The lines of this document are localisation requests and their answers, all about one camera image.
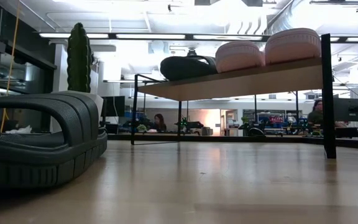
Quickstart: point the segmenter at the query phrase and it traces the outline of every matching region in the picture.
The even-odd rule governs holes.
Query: green cactus
[[[75,24],[67,47],[68,90],[91,92],[91,64],[93,60],[90,39],[82,23]]]

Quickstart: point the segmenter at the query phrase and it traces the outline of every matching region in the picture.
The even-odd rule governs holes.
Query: shelf
[[[139,92],[177,101],[323,88],[321,58],[140,86]]]

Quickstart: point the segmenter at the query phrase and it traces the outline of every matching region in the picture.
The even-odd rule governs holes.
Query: dark hair
[[[313,111],[316,110],[316,106],[318,103],[323,102],[322,100],[316,100],[313,105]]]
[[[165,122],[164,122],[164,117],[162,116],[162,114],[156,114],[154,115],[154,119],[158,118],[160,120],[160,123],[158,124],[159,128],[163,128],[165,126]]]

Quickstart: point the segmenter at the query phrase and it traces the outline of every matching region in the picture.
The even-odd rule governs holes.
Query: woman
[[[154,124],[151,129],[156,129],[158,132],[167,130],[167,125],[165,125],[162,114],[156,114],[154,116]]]
[[[313,111],[308,115],[308,123],[310,126],[323,125],[323,101],[316,100],[314,102]],[[335,127],[344,127],[344,125],[340,122],[335,121]]]

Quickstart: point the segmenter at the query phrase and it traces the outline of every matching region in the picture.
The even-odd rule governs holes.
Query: wooden floor
[[[0,224],[358,223],[358,150],[110,141],[57,189],[0,193]]]

